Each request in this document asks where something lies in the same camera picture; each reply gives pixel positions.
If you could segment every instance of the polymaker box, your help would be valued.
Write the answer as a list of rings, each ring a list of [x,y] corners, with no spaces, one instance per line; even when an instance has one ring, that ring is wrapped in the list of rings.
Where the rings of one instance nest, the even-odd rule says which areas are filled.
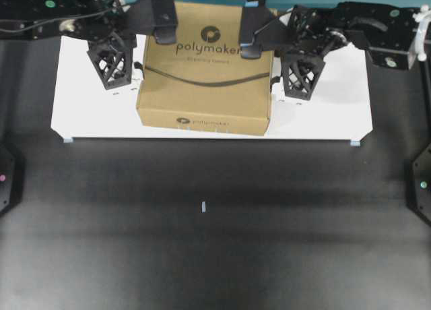
[[[145,48],[137,111],[145,126],[265,134],[272,52],[241,58],[241,7],[176,3],[177,43]]]

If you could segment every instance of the white board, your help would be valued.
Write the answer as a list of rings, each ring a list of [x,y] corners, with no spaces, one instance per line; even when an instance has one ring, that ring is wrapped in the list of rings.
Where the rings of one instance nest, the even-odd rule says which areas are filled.
[[[145,36],[138,36],[134,61],[142,62]],[[220,138],[271,140],[353,140],[372,131],[363,51],[349,45],[327,55],[311,101],[286,98],[273,87],[272,116],[265,136],[145,127],[135,105],[142,73],[129,86],[106,91],[87,56],[84,40],[62,37],[51,127],[73,137]],[[274,73],[279,71],[274,62]]]

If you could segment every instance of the black mount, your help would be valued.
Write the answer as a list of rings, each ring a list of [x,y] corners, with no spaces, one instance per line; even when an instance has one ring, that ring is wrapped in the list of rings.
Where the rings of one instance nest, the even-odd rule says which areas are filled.
[[[425,106],[431,128],[431,59],[422,66],[424,76]],[[415,200],[410,208],[431,225],[431,144],[413,161],[413,185]]]
[[[0,31],[0,40],[87,40],[88,55],[106,89],[131,83],[136,34],[173,44],[177,26],[174,0],[136,0],[128,6],[121,0],[0,0],[0,28],[16,31]]]
[[[0,213],[11,201],[14,170],[15,158],[0,144]]]
[[[350,42],[367,51],[375,65],[410,69],[416,61],[413,42],[419,25],[413,15],[419,12],[420,8],[343,2],[333,9],[297,5],[275,14],[265,0],[247,0],[241,17],[241,55],[258,59],[263,51],[275,51],[281,58],[286,96],[310,100],[325,56]],[[284,24],[279,18],[287,14]]]

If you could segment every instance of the black strap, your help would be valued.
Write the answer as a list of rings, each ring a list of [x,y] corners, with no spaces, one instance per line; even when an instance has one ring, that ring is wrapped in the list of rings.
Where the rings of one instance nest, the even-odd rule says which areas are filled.
[[[252,75],[252,76],[245,77],[243,79],[238,79],[238,80],[230,80],[230,81],[224,81],[224,82],[207,82],[206,83],[206,82],[196,82],[196,81],[182,79],[181,77],[179,78],[179,77],[167,74],[167,73],[160,71],[158,69],[154,69],[153,67],[150,67],[148,65],[145,66],[145,69],[148,71],[163,75],[166,78],[170,78],[170,79],[173,79],[176,81],[181,81],[184,83],[192,84],[194,86],[205,86],[207,88],[220,88],[223,86],[235,86],[236,84],[246,83],[246,82],[250,82],[250,81],[259,80],[259,79],[269,77],[269,73],[261,73],[261,74]]]

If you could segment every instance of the black table surface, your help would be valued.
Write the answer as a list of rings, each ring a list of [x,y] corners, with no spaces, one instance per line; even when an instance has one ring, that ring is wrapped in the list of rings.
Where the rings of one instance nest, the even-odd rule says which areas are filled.
[[[361,148],[64,144],[50,129],[58,51],[0,48],[5,142],[25,165],[0,216],[1,310],[431,309],[431,228],[406,207],[429,142],[418,65],[369,66]]]

